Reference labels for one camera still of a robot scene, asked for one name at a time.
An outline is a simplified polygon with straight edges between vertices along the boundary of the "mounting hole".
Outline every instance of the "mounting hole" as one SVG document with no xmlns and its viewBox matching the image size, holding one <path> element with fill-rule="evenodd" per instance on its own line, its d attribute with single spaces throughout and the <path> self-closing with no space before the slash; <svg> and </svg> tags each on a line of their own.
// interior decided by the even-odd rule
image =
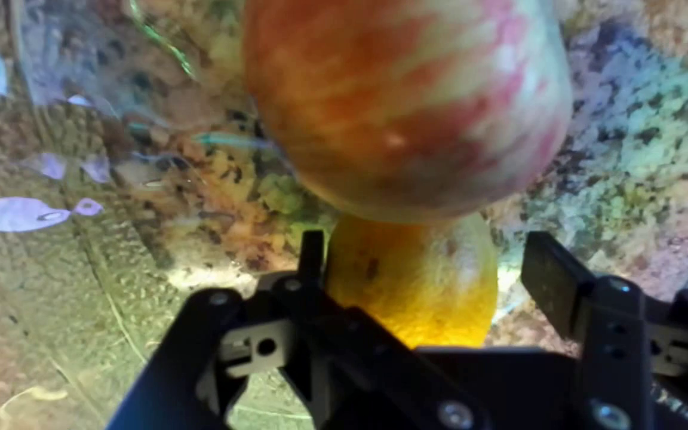
<svg viewBox="0 0 688 430">
<path fill-rule="evenodd" d="M 625 358 L 625 352 L 621 346 L 614 346 L 614 345 L 607 345 L 603 355 L 616 358 L 616 361 Z"/>
<path fill-rule="evenodd" d="M 275 349 L 276 349 L 275 339 L 259 339 L 258 346 L 256 346 L 256 352 L 259 357 L 270 357 L 270 355 L 275 355 Z"/>
<path fill-rule="evenodd" d="M 608 333 L 614 333 L 614 335 L 625 335 L 625 333 L 627 333 L 625 325 L 621 325 L 621 322 L 608 322 L 607 328 L 608 328 Z"/>
</svg>

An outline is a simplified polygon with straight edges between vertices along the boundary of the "red apple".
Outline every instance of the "red apple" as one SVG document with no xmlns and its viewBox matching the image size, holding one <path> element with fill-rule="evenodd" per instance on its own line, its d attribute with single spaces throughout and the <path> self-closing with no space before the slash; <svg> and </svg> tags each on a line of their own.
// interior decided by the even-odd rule
<svg viewBox="0 0 688 430">
<path fill-rule="evenodd" d="M 335 208 L 424 223 L 533 184 L 570 119 L 540 0 L 247 0 L 245 86 Z"/>
</svg>

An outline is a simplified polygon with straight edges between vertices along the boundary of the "apple skin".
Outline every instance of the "apple skin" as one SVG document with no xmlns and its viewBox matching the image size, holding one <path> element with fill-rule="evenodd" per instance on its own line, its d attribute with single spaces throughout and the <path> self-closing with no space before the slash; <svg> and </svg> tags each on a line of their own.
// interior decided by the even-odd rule
<svg viewBox="0 0 688 430">
<path fill-rule="evenodd" d="M 544 173 L 570 123 L 548 3 L 247 0 L 245 86 L 301 184 L 379 223 L 480 211 Z"/>
</svg>

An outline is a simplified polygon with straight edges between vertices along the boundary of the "patterned tablecloth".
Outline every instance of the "patterned tablecloth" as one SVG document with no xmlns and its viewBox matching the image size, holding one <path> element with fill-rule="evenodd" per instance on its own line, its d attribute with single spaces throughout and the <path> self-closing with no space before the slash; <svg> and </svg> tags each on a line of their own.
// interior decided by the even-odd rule
<svg viewBox="0 0 688 430">
<path fill-rule="evenodd" d="M 490 345 L 562 345 L 519 286 L 528 229 L 668 298 L 688 285 L 688 3 L 556 0 L 575 117 L 501 249 Z M 329 229 L 241 88 L 235 0 L 0 0 L 0 427 L 100 427 L 182 298 L 251 294 Z M 276 376 L 235 423 L 302 427 Z"/>
</svg>

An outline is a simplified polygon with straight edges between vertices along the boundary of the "screw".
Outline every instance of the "screw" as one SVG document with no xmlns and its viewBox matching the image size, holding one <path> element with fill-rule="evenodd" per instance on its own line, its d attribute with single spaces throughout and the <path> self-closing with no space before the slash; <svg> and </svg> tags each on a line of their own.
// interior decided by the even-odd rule
<svg viewBox="0 0 688 430">
<path fill-rule="evenodd" d="M 441 401 L 437 414 L 439 414 L 439 423 L 449 430 L 472 427 L 472 414 L 460 401 Z"/>
<path fill-rule="evenodd" d="M 603 430 L 630 430 L 630 418 L 624 410 L 603 401 L 593 401 L 593 418 L 603 427 Z"/>
<path fill-rule="evenodd" d="M 284 285 L 281 285 L 286 292 L 298 292 L 301 289 L 301 282 L 295 277 L 286 277 Z"/>
<path fill-rule="evenodd" d="M 621 294 L 627 294 L 627 292 L 630 292 L 630 286 L 624 285 L 621 281 L 612 281 L 608 285 L 612 285 L 616 292 L 621 292 Z"/>
<path fill-rule="evenodd" d="M 221 292 L 215 292 L 215 294 L 207 297 L 207 303 L 225 307 L 225 303 L 228 303 L 228 297 L 221 294 Z"/>
</svg>

